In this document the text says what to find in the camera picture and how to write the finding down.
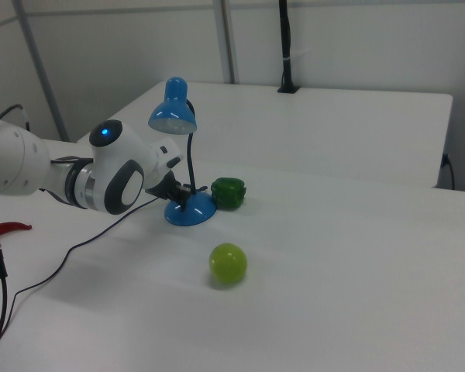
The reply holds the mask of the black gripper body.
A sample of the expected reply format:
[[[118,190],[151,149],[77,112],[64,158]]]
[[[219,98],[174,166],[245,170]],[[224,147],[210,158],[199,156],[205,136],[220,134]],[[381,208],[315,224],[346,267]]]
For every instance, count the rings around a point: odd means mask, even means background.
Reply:
[[[152,188],[145,189],[145,192],[163,200],[177,201],[180,196],[181,183],[175,179],[173,172],[168,172],[162,181]]]

